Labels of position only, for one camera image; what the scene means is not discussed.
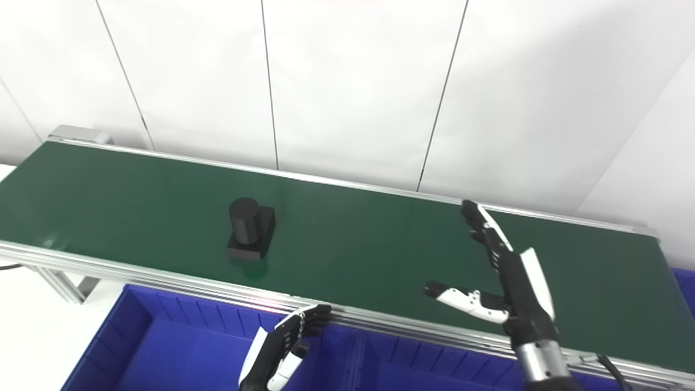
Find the white and black right hand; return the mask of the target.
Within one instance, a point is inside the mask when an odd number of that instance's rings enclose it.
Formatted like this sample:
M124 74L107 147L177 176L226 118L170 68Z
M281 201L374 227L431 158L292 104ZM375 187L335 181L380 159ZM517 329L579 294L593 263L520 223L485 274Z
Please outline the white and black right hand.
M434 280L425 283L424 294L460 312L500 324L514 349L544 340L557 342L553 299L534 248L514 250L499 224L479 203L463 200L461 214L471 228L471 238L485 248L503 294Z

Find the white and black left hand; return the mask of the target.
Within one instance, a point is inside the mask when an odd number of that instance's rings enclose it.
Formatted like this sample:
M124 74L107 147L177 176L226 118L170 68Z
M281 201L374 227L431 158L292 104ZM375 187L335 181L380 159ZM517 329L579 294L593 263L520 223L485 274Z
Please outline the white and black left hand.
M282 390L310 349L308 337L319 336L332 320L332 306L308 305L266 331L259 327L238 377L239 390Z

